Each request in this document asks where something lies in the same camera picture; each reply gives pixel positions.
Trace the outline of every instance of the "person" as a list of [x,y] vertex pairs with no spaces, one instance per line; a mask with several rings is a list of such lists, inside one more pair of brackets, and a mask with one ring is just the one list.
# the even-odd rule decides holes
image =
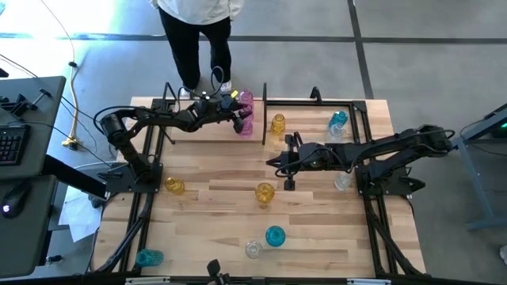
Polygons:
[[187,97],[200,80],[199,32],[209,40],[212,52],[211,68],[221,92],[232,90],[231,51],[227,39],[231,22],[241,12],[245,0],[148,0],[158,9],[162,26],[171,46],[174,62],[183,86],[180,96]]

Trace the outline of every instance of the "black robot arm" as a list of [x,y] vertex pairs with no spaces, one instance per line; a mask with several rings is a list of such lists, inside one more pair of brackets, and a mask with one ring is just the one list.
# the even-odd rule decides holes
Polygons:
[[299,171],[346,171],[351,173],[354,166],[365,159],[398,152],[382,160],[372,161],[365,166],[369,181],[390,176],[396,169],[423,157],[441,157],[451,149],[446,136],[450,130],[442,127],[424,125],[418,129],[408,129],[386,138],[366,143],[326,143],[309,142],[302,144],[299,133],[287,135],[285,142],[288,151],[266,163],[277,167],[275,174],[286,177],[286,190],[293,190],[293,176]]
[[[178,112],[145,107],[120,109],[104,116],[100,124],[108,142],[115,146],[129,163],[135,181],[144,182],[152,178],[151,164],[146,157],[137,152],[130,141],[144,127],[150,125],[177,127],[182,131],[194,132],[205,124],[232,120],[234,130],[240,133],[243,129],[242,119],[251,114],[251,111],[244,112],[244,107],[228,94],[217,94],[214,97],[203,97],[187,109]],[[126,118],[137,120],[130,130],[124,125],[123,119]]]

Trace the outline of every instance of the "computer mouse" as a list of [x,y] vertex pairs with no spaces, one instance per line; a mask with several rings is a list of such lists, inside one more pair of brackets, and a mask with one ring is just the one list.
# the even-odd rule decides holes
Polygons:
[[16,218],[23,211],[26,197],[31,190],[32,184],[29,180],[23,180],[10,189],[2,199],[2,215],[8,219]]

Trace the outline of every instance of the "black metal frame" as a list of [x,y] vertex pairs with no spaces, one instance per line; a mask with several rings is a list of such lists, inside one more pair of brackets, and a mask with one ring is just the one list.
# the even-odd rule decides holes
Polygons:
[[[171,105],[175,103],[174,100],[166,99],[167,87],[164,92],[164,96],[162,99],[154,99],[152,101],[152,108],[164,108],[168,109]],[[372,140],[372,132],[370,129],[369,119],[368,119],[368,110],[366,107],[365,101],[323,101],[318,88],[314,87],[311,91],[311,99],[314,101],[297,101],[297,100],[268,100],[267,96],[267,84],[264,84],[264,90],[262,94],[262,100],[264,101],[264,135],[262,139],[262,144],[265,144],[265,131],[267,128],[267,108],[268,106],[327,106],[327,107],[342,107],[347,108],[349,110],[349,118],[350,123],[352,124],[353,130],[353,141],[355,143],[360,143],[360,134],[359,127],[357,123],[357,113],[360,113],[361,119],[363,121],[363,128],[365,134],[366,142]],[[153,138],[153,130],[154,127],[150,126],[147,129],[147,135],[145,138],[144,146],[143,146],[143,154],[148,155],[151,146],[151,140]],[[158,133],[157,144],[155,147],[154,159],[157,163],[160,163],[163,143],[164,143],[164,133],[160,131]],[[363,196],[364,200],[364,209],[365,215],[368,225],[368,235],[370,239],[370,246],[372,250],[372,259],[373,266],[375,271],[375,279],[385,279],[390,280],[391,284],[411,284],[411,285],[423,285],[423,284],[465,284],[465,285],[480,285],[485,283],[476,283],[476,282],[467,282],[461,280],[451,280],[451,279],[438,279],[433,278],[430,275],[425,275],[420,273],[417,269],[415,269],[410,262],[403,256],[401,250],[395,244],[395,242],[391,238],[391,232],[389,229],[389,223],[387,221],[387,210],[386,205],[383,199],[383,193],[378,193],[377,195],[363,195],[363,191],[359,191],[359,194]],[[134,198],[132,201],[131,212],[128,220],[128,229],[132,227],[134,221],[136,220],[137,213],[139,210],[139,201],[142,194],[134,193]],[[372,201],[376,200],[379,210],[379,215],[375,213],[372,206]],[[147,240],[147,231],[149,227],[149,216],[151,215],[151,205],[149,208],[149,214],[147,221],[143,224],[143,228],[140,232],[140,239],[138,244],[138,251],[144,249],[146,246]],[[386,272],[383,269],[381,259],[380,259],[380,251],[379,251],[379,242],[376,237],[376,233],[379,233],[380,237],[386,243],[387,249],[387,260],[389,265],[389,272]],[[74,276],[64,276],[64,277],[52,277],[48,279],[32,279],[32,280],[20,280],[14,281],[14,283],[40,283],[44,281],[50,281],[52,284],[74,284],[74,283],[93,283],[93,284],[125,284],[125,280],[128,278],[139,278],[139,277],[149,277],[149,276],[141,276],[141,268],[134,267],[131,271],[127,270],[128,266],[128,258],[130,255],[129,245],[127,250],[124,252],[123,256],[120,260],[120,268],[118,272],[109,272],[109,273],[100,273],[100,272],[92,272],[86,275],[74,275]],[[403,271],[406,273],[405,275],[398,274],[397,262]],[[161,276],[161,279],[169,280],[171,283],[189,283],[189,284],[207,284],[212,281],[209,276]],[[247,284],[349,284],[349,283],[357,283],[360,279],[346,279],[346,278],[272,278],[272,277],[231,277],[232,283],[247,283]]]

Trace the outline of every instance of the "white paper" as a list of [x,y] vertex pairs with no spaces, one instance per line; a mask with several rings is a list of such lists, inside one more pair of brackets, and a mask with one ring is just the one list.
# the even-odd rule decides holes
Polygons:
[[69,225],[72,241],[79,241],[93,233],[101,225],[102,207],[95,209],[88,195],[69,186],[63,202],[59,225]]

